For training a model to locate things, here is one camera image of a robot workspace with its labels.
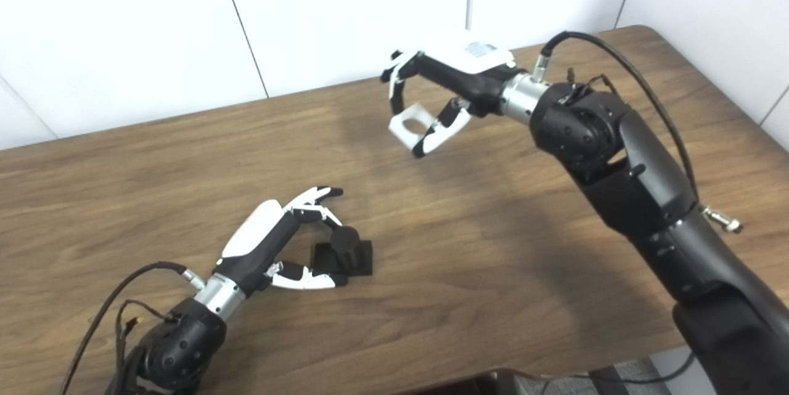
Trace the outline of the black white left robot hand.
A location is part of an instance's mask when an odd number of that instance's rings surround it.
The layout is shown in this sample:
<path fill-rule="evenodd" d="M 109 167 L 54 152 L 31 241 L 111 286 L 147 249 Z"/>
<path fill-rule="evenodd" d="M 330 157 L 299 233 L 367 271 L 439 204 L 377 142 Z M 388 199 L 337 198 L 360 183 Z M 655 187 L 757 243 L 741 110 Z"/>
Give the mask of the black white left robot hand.
<path fill-rule="evenodd" d="M 327 198 L 341 195 L 341 188 L 316 186 L 285 206 L 274 199 L 262 202 L 231 235 L 212 272 L 230 280 L 245 298 L 270 286 L 292 290 L 347 286 L 348 277 L 343 274 L 278 260 L 303 224 L 322 222 L 330 229 L 343 225 L 322 204 Z"/>

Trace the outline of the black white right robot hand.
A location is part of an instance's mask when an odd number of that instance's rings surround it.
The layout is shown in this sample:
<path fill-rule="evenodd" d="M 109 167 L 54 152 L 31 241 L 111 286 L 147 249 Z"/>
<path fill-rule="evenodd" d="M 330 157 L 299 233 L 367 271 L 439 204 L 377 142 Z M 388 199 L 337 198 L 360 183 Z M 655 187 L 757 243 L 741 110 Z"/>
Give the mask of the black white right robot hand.
<path fill-rule="evenodd" d="M 474 115 L 495 112 L 505 81 L 519 73 L 510 51 L 467 30 L 440 33 L 423 49 L 394 51 L 380 75 L 391 106 L 388 129 L 412 156 L 422 158 L 456 136 Z M 439 114 L 420 104 L 405 107 L 406 80 L 417 75 L 454 93 Z"/>

